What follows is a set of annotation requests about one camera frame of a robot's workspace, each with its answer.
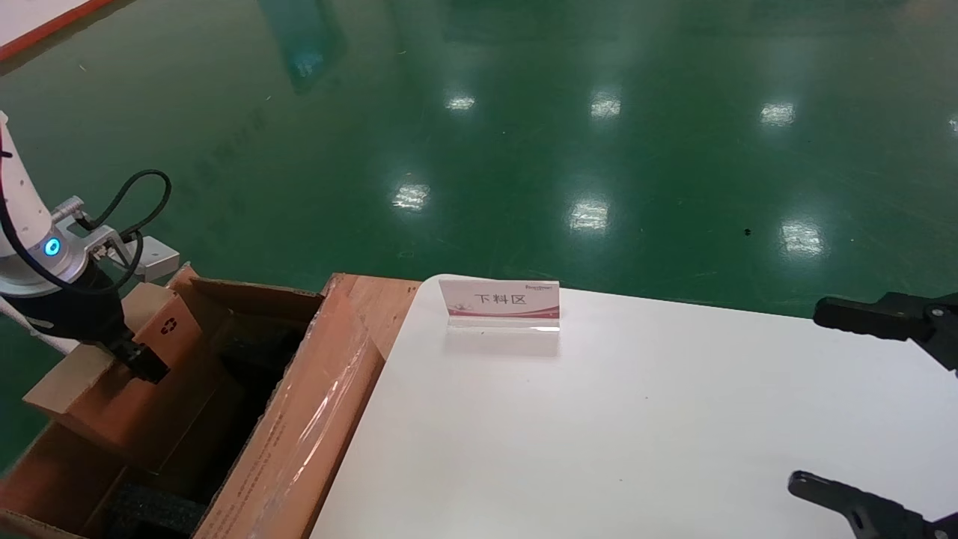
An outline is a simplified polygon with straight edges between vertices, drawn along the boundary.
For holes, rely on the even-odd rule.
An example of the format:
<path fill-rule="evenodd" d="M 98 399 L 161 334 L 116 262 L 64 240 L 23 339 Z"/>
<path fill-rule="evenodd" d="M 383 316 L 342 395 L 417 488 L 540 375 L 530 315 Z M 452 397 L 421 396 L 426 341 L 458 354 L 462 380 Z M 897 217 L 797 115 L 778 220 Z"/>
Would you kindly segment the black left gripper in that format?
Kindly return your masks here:
<path fill-rule="evenodd" d="M 86 269 L 72 289 L 38 283 L 15 285 L 2 280 L 2 298 L 40 334 L 100 346 L 141 381 L 160 383 L 170 368 L 146 344 L 132 341 L 124 321 L 119 290 L 131 279 L 113 281 L 102 269 Z"/>

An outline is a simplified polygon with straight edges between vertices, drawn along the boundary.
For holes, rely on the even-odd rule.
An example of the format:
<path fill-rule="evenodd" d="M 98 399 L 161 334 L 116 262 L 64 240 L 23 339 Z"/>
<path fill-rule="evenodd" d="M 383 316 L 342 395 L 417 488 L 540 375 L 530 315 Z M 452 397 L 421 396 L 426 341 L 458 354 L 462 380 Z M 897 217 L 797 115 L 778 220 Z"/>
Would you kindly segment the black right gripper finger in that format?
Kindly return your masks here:
<path fill-rule="evenodd" d="M 927 298 L 887 293 L 874 303 L 821 298 L 812 320 L 818 326 L 879 340 L 913 341 L 950 372 L 957 369 L 957 293 Z"/>
<path fill-rule="evenodd" d="M 787 490 L 846 518 L 855 538 L 956 538 L 957 514 L 928 521 L 893 499 L 806 471 L 788 478 Z"/>

